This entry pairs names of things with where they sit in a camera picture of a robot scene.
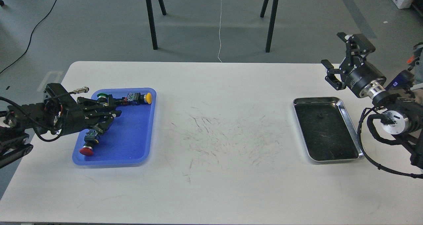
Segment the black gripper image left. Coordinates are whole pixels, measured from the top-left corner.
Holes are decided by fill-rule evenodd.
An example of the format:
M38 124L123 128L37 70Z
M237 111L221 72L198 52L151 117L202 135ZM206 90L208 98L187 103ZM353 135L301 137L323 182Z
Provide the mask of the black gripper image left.
M116 105L104 107L97 99L78 97L76 104L62 106L62 114L58 120L59 135L65 136L85 129L105 133L114 119L122 114L121 110L115 109Z

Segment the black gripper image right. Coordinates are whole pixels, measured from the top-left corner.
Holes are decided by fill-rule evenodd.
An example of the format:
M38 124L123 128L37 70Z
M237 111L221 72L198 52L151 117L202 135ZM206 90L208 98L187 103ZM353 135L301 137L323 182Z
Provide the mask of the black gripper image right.
M346 45L346 56L340 64L343 70L335 68L327 59L321 60L327 71L325 80L337 91L349 88L359 98L374 98L385 91L383 85L387 78L376 67L366 62L366 57L375 52L376 47L364 34L338 32L337 37ZM336 77L343 74L343 81Z

